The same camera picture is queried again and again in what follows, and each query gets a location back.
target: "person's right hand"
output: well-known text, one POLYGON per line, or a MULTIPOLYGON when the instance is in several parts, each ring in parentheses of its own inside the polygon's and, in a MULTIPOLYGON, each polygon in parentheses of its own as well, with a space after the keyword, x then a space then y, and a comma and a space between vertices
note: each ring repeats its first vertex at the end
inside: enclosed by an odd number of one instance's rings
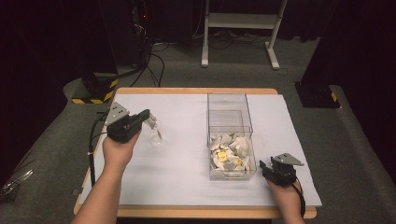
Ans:
MULTIPOLYGON (((278 186, 268 179, 265 179, 271 188, 274 200, 282 213, 285 224, 304 223, 301 217, 300 196, 292 186, 278 186)), ((301 186, 298 182, 293 183, 301 192, 301 186)))

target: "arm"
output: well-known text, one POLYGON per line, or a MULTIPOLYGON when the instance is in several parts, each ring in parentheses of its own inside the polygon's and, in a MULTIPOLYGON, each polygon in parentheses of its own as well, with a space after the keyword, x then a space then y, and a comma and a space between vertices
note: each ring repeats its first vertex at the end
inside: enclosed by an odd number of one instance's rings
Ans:
POLYGON ((116 223, 122 175, 132 158, 139 134, 125 144, 105 138, 105 167, 72 223, 116 223))
MULTIPOLYGON (((305 223, 300 214, 300 197, 292 186, 281 187, 266 179, 270 186, 274 200, 279 207, 285 224, 303 224, 305 223)), ((294 183, 294 186, 301 191, 300 184, 294 183)))

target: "metal rack leg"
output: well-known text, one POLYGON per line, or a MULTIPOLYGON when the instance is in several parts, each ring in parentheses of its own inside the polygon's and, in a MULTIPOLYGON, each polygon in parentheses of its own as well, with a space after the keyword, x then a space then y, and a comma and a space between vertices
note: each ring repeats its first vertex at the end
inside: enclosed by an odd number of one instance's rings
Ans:
POLYGON ((202 67, 209 66, 209 46, 208 46, 208 33, 209 33, 209 0, 206 0, 206 9, 205 9, 205 33, 204 33, 204 44, 202 47, 202 67))
POLYGON ((288 3, 288 0, 282 0, 282 3, 280 4, 280 9, 277 13, 274 30, 271 34, 271 39, 269 42, 265 42, 265 48, 267 49, 268 56, 270 57, 271 65, 274 70, 278 70, 280 68, 279 63, 277 62, 277 58, 275 56, 274 44, 275 44, 277 32, 279 31, 280 23, 282 22, 283 12, 285 11, 285 7, 286 7, 287 3, 288 3))

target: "metal shelf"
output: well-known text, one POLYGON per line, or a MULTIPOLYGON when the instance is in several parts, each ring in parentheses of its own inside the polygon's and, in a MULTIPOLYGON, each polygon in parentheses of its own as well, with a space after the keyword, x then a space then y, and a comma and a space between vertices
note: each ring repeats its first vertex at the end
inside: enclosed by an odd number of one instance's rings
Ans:
POLYGON ((206 0, 205 9, 205 33, 204 44, 202 48, 201 66, 209 66, 209 47, 208 36, 209 27, 227 27, 227 28, 248 28, 248 29, 268 29, 273 30, 269 42, 265 42, 265 49, 271 61, 274 70, 279 69, 279 63, 275 56, 273 46, 275 44, 277 31, 282 22, 283 12, 285 11, 288 0, 280 0, 280 8, 275 15, 263 14, 238 14, 238 13, 209 13, 209 0, 206 0))
POLYGON ((209 27, 274 29, 276 15, 210 13, 209 27))

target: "yellow and black tape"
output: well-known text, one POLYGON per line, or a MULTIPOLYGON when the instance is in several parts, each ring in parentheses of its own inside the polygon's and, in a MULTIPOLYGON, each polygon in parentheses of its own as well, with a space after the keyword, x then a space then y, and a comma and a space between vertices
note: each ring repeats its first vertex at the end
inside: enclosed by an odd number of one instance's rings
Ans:
POLYGON ((72 97, 72 102, 78 105, 84 104, 104 104, 107 103, 110 98, 113 96, 114 90, 116 89, 116 85, 119 82, 118 79, 114 79, 109 82, 108 89, 103 91, 99 97, 72 97))

